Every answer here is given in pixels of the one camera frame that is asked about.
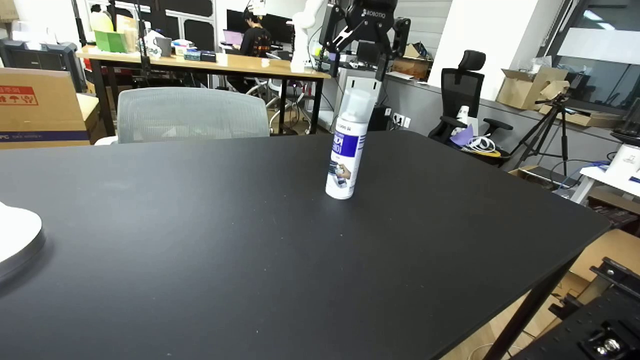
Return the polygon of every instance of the blue label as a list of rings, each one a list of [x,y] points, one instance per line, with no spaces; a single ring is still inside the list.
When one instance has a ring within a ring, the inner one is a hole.
[[[341,156],[354,158],[358,149],[358,136],[345,135],[335,132],[333,137],[333,152]]]
[[[86,131],[0,131],[0,142],[61,142],[81,140],[89,140]]]

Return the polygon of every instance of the tripod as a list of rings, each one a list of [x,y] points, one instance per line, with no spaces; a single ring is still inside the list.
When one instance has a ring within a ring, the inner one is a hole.
[[[536,101],[536,104],[547,104],[551,106],[551,110],[543,117],[531,130],[522,138],[522,140],[518,143],[513,151],[511,151],[510,155],[514,155],[516,151],[520,148],[520,146],[525,145],[525,150],[522,153],[518,163],[515,168],[519,168],[520,164],[523,161],[530,158],[531,156],[544,155],[551,156],[553,158],[562,158],[564,161],[564,175],[566,176],[566,161],[569,159],[568,155],[568,146],[567,146],[567,137],[566,137],[566,108],[564,108],[564,102],[567,100],[567,96],[565,94],[558,94],[555,98],[547,101]],[[562,155],[557,154],[547,154],[544,152],[540,152],[542,150],[542,145],[547,141],[547,136],[549,135],[549,131],[551,131],[551,127],[554,125],[554,121],[558,113],[562,114],[562,120],[560,123],[562,124]],[[528,142],[530,137],[535,133],[535,136]]]

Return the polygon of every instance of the person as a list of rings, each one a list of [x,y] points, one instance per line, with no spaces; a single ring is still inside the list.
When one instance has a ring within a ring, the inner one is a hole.
[[[240,50],[240,55],[253,56],[256,58],[266,58],[267,53],[271,50],[271,33],[262,27],[260,18],[251,12],[250,9],[244,9],[244,21],[249,25],[249,30],[244,32],[242,45],[234,45],[236,50]],[[248,83],[241,76],[227,76],[227,81],[238,92],[246,94],[254,84]]]

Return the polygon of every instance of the spray can cap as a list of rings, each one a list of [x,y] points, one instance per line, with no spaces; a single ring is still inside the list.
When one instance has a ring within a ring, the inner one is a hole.
[[[373,111],[373,99],[363,90],[348,89],[345,93],[346,103],[342,106],[343,119],[352,122],[369,122]]]

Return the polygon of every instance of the red label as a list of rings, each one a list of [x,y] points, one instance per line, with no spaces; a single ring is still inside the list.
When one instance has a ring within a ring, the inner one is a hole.
[[[37,105],[38,99],[30,86],[0,85],[0,106]]]

